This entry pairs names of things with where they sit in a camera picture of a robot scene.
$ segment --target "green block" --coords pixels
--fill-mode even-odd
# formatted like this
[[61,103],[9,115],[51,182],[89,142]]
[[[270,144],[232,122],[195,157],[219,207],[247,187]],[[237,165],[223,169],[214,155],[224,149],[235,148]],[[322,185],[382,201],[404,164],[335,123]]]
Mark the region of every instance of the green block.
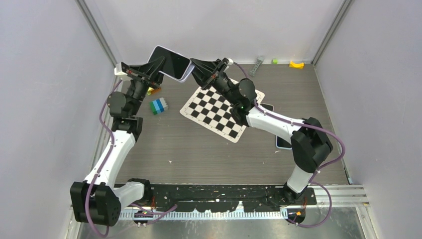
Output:
[[154,115],[158,114],[158,111],[157,111],[157,109],[155,108],[153,101],[151,101],[151,102],[149,103],[149,105],[151,106],[152,113],[153,113]]

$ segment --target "checkerboard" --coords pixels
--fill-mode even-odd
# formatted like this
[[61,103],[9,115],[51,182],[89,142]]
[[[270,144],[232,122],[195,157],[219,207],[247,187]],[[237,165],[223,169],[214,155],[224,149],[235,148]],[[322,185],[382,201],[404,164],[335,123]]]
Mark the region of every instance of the checkerboard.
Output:
[[[255,92],[257,94],[256,100],[260,103],[264,98],[264,93],[257,90]],[[214,87],[204,91],[199,87],[180,110],[180,113],[184,117],[236,143],[245,131],[246,126],[236,124],[231,117],[230,109],[230,103],[217,93]]]

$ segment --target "white wall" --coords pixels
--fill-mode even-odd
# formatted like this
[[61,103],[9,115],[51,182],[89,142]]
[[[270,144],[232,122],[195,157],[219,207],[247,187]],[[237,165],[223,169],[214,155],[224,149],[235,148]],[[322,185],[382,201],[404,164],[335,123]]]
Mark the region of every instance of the white wall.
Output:
[[156,45],[204,60],[313,60],[343,0],[87,0],[114,53],[148,60]]
[[421,238],[422,2],[355,1],[317,64],[381,238]]
[[112,65],[73,0],[0,7],[0,238],[61,239]]

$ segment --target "toy block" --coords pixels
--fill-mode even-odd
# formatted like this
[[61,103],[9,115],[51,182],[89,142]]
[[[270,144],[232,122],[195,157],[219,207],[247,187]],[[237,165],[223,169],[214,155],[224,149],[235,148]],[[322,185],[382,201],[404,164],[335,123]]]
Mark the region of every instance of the toy block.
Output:
[[158,89],[153,89],[153,88],[149,88],[148,89],[148,92],[146,93],[147,95],[153,95],[153,94],[155,94],[155,93],[157,93],[157,92],[160,92],[161,91],[161,87],[160,88],[158,88]]
[[249,71],[249,75],[254,77],[256,70],[258,70],[258,67],[262,64],[262,62],[264,62],[264,57],[263,56],[258,56],[258,58],[256,59],[256,63],[255,66],[253,66],[253,68]]
[[151,110],[154,115],[157,115],[169,109],[169,106],[167,105],[167,102],[163,97],[151,101],[149,105],[151,106]]
[[302,69],[304,65],[305,64],[303,62],[302,63],[294,63],[293,61],[290,61],[290,64],[289,64],[290,67],[298,68],[298,69]]

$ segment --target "yellow object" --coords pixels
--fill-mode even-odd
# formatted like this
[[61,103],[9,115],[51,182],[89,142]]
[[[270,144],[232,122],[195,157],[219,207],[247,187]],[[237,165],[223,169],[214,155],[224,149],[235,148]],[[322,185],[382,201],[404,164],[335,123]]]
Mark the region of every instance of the yellow object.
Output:
[[290,64],[289,64],[290,67],[298,68],[298,69],[302,69],[304,65],[305,64],[303,62],[302,63],[294,63],[293,61],[290,61]]
[[161,87],[158,88],[158,89],[153,89],[153,88],[150,87],[148,89],[147,95],[152,95],[152,94],[155,94],[155,93],[160,92],[160,91],[161,91]]

